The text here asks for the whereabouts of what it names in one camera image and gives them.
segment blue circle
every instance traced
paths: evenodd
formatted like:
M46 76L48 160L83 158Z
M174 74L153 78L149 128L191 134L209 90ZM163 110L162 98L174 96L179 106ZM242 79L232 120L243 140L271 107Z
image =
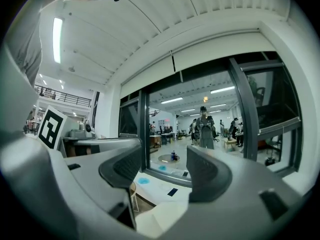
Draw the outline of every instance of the blue circle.
M161 170L161 171L165 171L165 170L167 170L167 167L164 166L164 165L161 165L161 166L159 166L158 169Z
M139 178L138 183L139 184L148 184L150 180L148 178Z

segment glass pane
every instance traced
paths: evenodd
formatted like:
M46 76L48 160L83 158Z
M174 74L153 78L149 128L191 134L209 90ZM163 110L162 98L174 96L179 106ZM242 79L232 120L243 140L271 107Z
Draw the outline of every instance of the glass pane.
M299 115L294 90L282 67L246 75L255 100L260 129Z
M274 136L258 142L257 162L266 166L272 166L283 162L289 165L292 150L292 132Z
M120 133L138 134L138 102L121 108Z
M188 145L243 157L241 123L239 101L227 71L151 93L150 167L190 179L186 167Z

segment balcony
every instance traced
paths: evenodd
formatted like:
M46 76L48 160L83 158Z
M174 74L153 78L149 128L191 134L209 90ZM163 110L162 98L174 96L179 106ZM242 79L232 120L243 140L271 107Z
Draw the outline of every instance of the balcony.
M89 108L90 104L91 104L91 99L89 99L89 98L71 95L71 94L61 92L58 90L53 90L51 88L45 88L40 85L35 85L34 90L41 97L45 97L45 98L48 98L51 100L63 102L63 103L69 104L69 105L79 105L79 106Z

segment fluorescent light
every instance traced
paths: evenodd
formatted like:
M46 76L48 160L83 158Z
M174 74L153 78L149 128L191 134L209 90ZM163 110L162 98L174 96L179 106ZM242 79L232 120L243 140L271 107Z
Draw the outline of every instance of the fluorescent light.
M56 63L61 63L60 58L60 39L61 39L61 29L62 29L62 19L53 19L53 58Z
M184 111L181 111L181 112L188 112L188 111L193 111L193 110L196 110L195 108L194 109L188 109L188 110L184 110Z
M223 89L219 89L219 90L212 90L211 94L216 94L216 93L220 93L220 92L223 92L223 91L232 90L234 88L235 88L234 86L231 86L231 87L227 87L227 88L223 88Z
M225 106L227 104L221 104L221 105L214 105L214 106L211 106L210 108L215 108L215 107L220 107L220 106Z
M180 98L170 99L170 100L161 102L161 104L166 104L166 103L169 103L169 102L175 102L175 101L180 101L180 100L183 100L183 98L180 97Z

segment grey t-shirt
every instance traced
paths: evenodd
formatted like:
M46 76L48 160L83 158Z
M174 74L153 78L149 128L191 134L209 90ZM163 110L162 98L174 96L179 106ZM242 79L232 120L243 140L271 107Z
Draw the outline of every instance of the grey t-shirt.
M35 85L42 60L40 41L42 5L43 0L28 0L15 17L4 39L13 59L32 87Z

